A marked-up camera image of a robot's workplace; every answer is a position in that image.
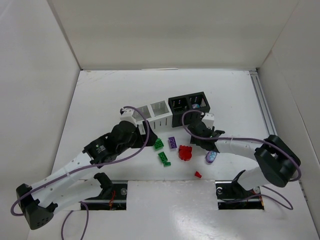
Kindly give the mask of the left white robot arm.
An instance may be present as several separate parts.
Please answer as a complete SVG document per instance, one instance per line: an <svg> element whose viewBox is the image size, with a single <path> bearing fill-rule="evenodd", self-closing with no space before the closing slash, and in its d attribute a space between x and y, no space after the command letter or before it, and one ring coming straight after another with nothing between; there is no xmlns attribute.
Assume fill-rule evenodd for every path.
<svg viewBox="0 0 320 240"><path fill-rule="evenodd" d="M46 225L55 214L76 202L89 198L106 198L113 190L110 178L100 169L114 164L128 149L152 147L157 135L148 121L144 134L137 126L122 120L111 132L90 142L67 165L45 179L16 189L19 207L31 230Z"/></svg>

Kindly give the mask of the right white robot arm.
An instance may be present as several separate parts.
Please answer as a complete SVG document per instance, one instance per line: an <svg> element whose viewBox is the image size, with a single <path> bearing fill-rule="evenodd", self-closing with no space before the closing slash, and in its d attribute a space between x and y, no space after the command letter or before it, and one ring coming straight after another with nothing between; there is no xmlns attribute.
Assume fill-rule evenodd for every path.
<svg viewBox="0 0 320 240"><path fill-rule="evenodd" d="M277 135L271 134L264 140L225 136L224 131L209 129L200 120L191 123L187 129L191 133L191 144L257 162L258 167L243 170L233 179L234 185L246 191L265 184L283 188L301 175L300 159Z"/></svg>

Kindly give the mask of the teal lego brick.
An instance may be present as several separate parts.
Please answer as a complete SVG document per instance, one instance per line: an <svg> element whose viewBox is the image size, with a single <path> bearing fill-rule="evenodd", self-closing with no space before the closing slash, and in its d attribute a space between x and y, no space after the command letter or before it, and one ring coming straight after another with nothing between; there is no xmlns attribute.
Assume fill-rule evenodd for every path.
<svg viewBox="0 0 320 240"><path fill-rule="evenodd" d="M195 104L192 104L192 108L193 108L193 109L197 109L197 108L200 108L200 105L199 105L199 104L197 104L197 103L195 103Z"/></svg>

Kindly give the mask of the green arched lego brick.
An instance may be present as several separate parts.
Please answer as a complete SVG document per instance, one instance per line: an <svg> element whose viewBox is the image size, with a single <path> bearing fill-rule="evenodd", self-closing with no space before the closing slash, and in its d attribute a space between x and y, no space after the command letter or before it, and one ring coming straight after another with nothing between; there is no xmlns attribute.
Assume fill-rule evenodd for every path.
<svg viewBox="0 0 320 240"><path fill-rule="evenodd" d="M164 147L164 143L162 142L162 140L161 140L160 138L158 138L158 139L155 141L153 147L154 147L154 149L155 149L156 151L158 151L158 150L160 150L160 149L162 149L162 148Z"/></svg>

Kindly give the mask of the red rounded lego brick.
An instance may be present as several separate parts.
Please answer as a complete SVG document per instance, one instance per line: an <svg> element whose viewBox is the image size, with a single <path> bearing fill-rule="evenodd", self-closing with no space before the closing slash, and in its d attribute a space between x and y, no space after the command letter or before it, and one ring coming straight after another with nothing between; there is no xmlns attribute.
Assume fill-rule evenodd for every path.
<svg viewBox="0 0 320 240"><path fill-rule="evenodd" d="M178 157L185 162L190 161L192 158L192 152L188 150L179 150Z"/></svg>

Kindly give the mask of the purple lego brick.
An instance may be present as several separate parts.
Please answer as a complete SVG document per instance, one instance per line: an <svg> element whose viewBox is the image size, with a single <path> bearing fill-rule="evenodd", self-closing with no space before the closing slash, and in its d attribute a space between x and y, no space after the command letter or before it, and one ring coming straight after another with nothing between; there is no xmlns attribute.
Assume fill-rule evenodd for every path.
<svg viewBox="0 0 320 240"><path fill-rule="evenodd" d="M176 143L176 139L174 136L171 136L168 138L168 144L169 144L169 148L171 150L176 149L177 148L177 143Z"/></svg>

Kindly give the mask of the green square lego brick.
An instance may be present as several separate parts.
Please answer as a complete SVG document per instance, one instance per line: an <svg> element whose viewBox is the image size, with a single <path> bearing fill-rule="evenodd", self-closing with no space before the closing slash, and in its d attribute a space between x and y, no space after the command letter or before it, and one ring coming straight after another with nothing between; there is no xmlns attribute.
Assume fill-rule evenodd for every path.
<svg viewBox="0 0 320 240"><path fill-rule="evenodd" d="M168 158L164 152L160 152L158 157L162 163L166 163L168 161Z"/></svg>

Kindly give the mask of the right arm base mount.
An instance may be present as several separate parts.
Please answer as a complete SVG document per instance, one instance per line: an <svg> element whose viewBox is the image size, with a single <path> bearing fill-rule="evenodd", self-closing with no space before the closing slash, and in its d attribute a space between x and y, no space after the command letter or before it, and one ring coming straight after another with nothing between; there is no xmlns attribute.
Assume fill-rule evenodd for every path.
<svg viewBox="0 0 320 240"><path fill-rule="evenodd" d="M237 182L245 172L241 171L233 180L218 180L215 182L215 193L219 210L264 210L264 204L260 194L253 189L245 190Z"/></svg>

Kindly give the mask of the lavender lego brick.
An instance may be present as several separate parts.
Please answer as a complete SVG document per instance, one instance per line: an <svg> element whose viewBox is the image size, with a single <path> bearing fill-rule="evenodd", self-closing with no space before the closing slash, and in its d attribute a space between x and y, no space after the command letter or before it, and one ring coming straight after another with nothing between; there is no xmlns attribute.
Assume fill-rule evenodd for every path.
<svg viewBox="0 0 320 240"><path fill-rule="evenodd" d="M215 161L215 159L216 159L217 156L218 156L218 153L217 153L217 152L215 152L215 151L209 151L209 152L206 154L206 156L205 156L205 162L206 162L207 164L212 164L212 163Z"/></svg>

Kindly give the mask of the small green lego piece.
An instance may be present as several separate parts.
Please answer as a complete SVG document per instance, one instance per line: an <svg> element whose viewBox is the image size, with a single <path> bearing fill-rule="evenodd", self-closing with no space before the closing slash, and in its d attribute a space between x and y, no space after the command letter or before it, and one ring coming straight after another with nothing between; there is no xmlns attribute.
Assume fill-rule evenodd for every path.
<svg viewBox="0 0 320 240"><path fill-rule="evenodd" d="M164 163L163 163L163 166L164 166L164 167L169 167L169 166L171 166L171 162L169 162L169 161L164 162Z"/></svg>

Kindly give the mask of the red studded lego brick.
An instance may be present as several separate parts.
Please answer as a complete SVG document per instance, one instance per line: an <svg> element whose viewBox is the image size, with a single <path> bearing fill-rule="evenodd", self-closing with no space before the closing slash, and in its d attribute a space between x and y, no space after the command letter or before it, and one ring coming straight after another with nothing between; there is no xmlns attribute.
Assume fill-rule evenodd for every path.
<svg viewBox="0 0 320 240"><path fill-rule="evenodd" d="M186 146L186 145L180 145L178 151L187 151L187 152L192 152L192 147L191 146Z"/></svg>

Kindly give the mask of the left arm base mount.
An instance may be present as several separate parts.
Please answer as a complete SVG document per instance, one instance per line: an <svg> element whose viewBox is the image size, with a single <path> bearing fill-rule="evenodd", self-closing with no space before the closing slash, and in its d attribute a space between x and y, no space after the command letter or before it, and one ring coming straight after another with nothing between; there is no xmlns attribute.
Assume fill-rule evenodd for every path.
<svg viewBox="0 0 320 240"><path fill-rule="evenodd" d="M93 176L100 192L85 199L83 202L90 211L124 211L127 209L128 181L111 181L104 173Z"/></svg>

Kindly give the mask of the small red lego piece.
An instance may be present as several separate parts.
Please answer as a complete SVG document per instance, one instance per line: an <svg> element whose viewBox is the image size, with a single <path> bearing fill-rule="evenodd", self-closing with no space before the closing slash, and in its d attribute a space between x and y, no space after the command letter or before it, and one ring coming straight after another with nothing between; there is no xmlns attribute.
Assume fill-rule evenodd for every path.
<svg viewBox="0 0 320 240"><path fill-rule="evenodd" d="M194 176L198 179L202 178L202 175L198 171L195 172Z"/></svg>

